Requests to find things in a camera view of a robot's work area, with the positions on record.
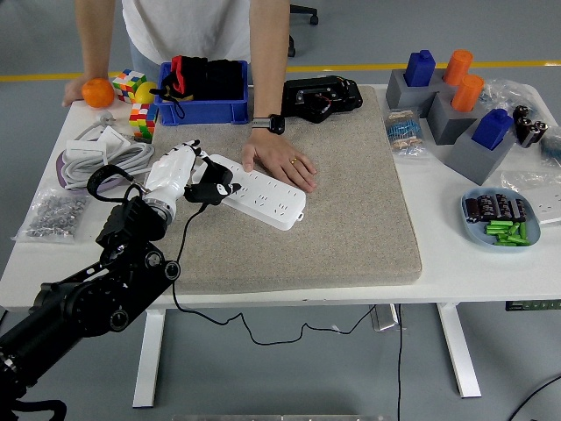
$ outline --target white power strip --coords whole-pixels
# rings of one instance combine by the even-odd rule
[[[552,185],[520,192],[536,214],[540,224],[561,221],[561,187]]]
[[[240,164],[221,155],[211,155],[210,158],[227,167],[234,174],[232,182],[242,186],[222,203],[282,231],[292,228],[296,221],[302,221],[306,206],[306,194],[302,190],[255,170],[246,173]],[[201,180],[206,167],[203,163],[195,171],[193,182]]]

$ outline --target white table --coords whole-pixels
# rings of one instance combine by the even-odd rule
[[[385,85],[375,85],[379,103],[385,103]],[[554,119],[543,105],[551,124]],[[128,126],[130,105],[115,102],[110,111],[120,132]],[[73,139],[95,119],[97,112],[84,103],[71,107],[39,188],[57,184],[56,158],[67,139]],[[456,311],[461,302],[548,300],[561,297],[561,226],[546,226],[534,246],[517,253],[492,253],[473,243],[459,212],[460,197],[477,187],[446,167],[438,157],[449,146],[433,146],[423,159],[396,159],[403,194],[415,229],[423,263],[420,278],[411,285],[365,288],[302,289],[279,292],[178,296],[190,308],[293,306],[325,304],[437,303],[452,364],[462,397],[480,396],[479,385]],[[536,169],[537,147],[522,157],[511,151],[499,170]],[[121,196],[124,189],[116,189]],[[98,261],[97,234],[109,215],[111,203],[94,201],[84,215],[81,237],[75,245],[17,243],[0,281],[0,305],[27,310],[42,282],[58,282]],[[161,336],[171,296],[159,297],[147,310],[145,337],[133,406],[152,406]]]

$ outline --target white t-shirt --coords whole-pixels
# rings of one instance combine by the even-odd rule
[[[134,46],[161,64],[176,55],[250,61],[250,0],[123,0]]]

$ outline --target person's hand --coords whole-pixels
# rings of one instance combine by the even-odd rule
[[[254,160],[259,160],[277,180],[311,193],[317,187],[312,161],[296,150],[284,137],[267,129],[253,129],[242,149],[244,171],[253,170]]]
[[[82,86],[89,79],[91,78],[86,75],[81,75],[66,84],[64,87],[64,98],[62,99],[63,107],[68,107],[74,101],[84,99],[82,96]]]

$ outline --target green pieces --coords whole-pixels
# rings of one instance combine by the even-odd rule
[[[530,246],[525,222],[489,221],[485,226],[485,234],[497,238],[493,243],[495,246]]]

